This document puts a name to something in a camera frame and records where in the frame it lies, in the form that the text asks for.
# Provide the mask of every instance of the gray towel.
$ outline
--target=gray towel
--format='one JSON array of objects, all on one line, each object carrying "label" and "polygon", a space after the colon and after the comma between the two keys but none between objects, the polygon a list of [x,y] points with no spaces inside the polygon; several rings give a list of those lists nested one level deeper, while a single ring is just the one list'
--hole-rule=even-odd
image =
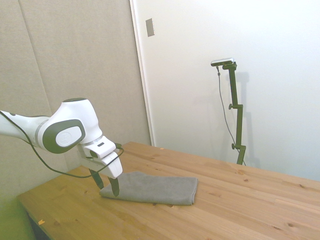
[{"label": "gray towel", "polygon": [[198,185],[196,177],[151,176],[134,171],[118,177],[120,193],[114,196],[111,185],[100,190],[105,198],[140,203],[192,205]]}]

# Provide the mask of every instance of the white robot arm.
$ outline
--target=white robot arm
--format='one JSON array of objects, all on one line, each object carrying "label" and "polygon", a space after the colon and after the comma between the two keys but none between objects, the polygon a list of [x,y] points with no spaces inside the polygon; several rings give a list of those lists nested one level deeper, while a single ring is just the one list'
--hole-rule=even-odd
[{"label": "white robot arm", "polygon": [[33,146],[54,154],[62,154],[77,146],[81,164],[90,169],[101,189],[103,182],[97,171],[109,177],[113,193],[119,194],[117,177],[122,173],[116,144],[108,140],[98,125],[98,118],[90,101],[72,98],[62,102],[51,116],[21,116],[2,111],[0,114],[0,135],[16,137]]}]

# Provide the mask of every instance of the table surface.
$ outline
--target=table surface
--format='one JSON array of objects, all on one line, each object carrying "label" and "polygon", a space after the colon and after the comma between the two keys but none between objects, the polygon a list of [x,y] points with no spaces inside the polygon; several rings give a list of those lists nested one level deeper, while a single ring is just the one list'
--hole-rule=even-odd
[{"label": "table surface", "polygon": [[[198,178],[192,206],[103,198],[92,178],[60,175],[18,196],[57,240],[319,240],[320,182],[129,142],[125,173]],[[88,175],[80,166],[72,174]],[[101,175],[104,184],[108,178]]]}]

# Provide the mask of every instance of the black cable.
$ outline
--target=black cable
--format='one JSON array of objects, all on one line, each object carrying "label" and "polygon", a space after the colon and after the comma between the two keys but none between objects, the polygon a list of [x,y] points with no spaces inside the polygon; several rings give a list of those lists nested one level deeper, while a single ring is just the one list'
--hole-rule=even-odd
[{"label": "black cable", "polygon": [[70,173],[66,173],[66,172],[63,172],[63,171],[59,171],[59,170],[56,170],[56,169],[53,169],[52,167],[50,167],[42,158],[41,156],[39,155],[39,153],[37,152],[37,150],[35,149],[35,147],[33,146],[29,136],[27,135],[27,133],[19,126],[17,125],[14,121],[12,121],[9,117],[7,117],[2,111],[0,111],[0,114],[2,116],[4,116],[10,123],[12,123],[14,126],[16,126],[26,137],[26,139],[28,140],[32,150],[34,151],[34,153],[37,155],[37,157],[41,160],[41,162],[48,168],[50,169],[51,171],[53,172],[56,172],[58,174],[63,174],[63,175],[67,175],[67,176],[71,176],[71,177],[74,177],[74,178],[79,178],[79,179],[85,179],[85,178],[90,178],[92,176],[95,176],[96,174],[98,174],[99,172],[101,172],[103,169],[105,169],[106,167],[108,167],[110,164],[112,164],[118,157],[120,157],[123,153],[124,153],[124,149],[122,147],[117,147],[118,149],[122,150],[122,152],[117,156],[115,157],[111,162],[109,162],[107,165],[105,165],[104,167],[102,167],[101,169],[99,169],[98,171],[96,171],[95,173],[93,174],[90,174],[90,175],[87,175],[87,176],[78,176],[78,175],[73,175],[73,174],[70,174]]},{"label": "black cable", "polygon": [[221,99],[221,103],[222,103],[222,109],[223,109],[223,116],[224,116],[224,121],[225,121],[225,124],[226,124],[226,127],[228,128],[228,131],[231,135],[231,138],[232,138],[232,141],[233,141],[233,144],[236,145],[236,141],[234,139],[234,136],[232,135],[231,131],[230,131],[230,128],[229,128],[229,125],[228,125],[228,122],[227,122],[227,118],[226,118],[226,111],[225,111],[225,105],[224,105],[224,101],[222,100],[222,95],[221,95],[221,81],[220,81],[220,72],[219,72],[219,67],[216,66],[216,69],[218,70],[218,78],[219,78],[219,93],[220,93],[220,99]]}]

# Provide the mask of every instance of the gray cloth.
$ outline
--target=gray cloth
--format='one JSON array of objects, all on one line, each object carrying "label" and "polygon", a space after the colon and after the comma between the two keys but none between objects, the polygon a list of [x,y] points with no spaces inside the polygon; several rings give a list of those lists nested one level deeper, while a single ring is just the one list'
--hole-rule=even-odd
[{"label": "gray cloth", "polygon": [[105,198],[140,203],[192,205],[198,185],[196,177],[151,176],[134,171],[118,177],[120,193],[113,195],[111,185],[100,190]]}]

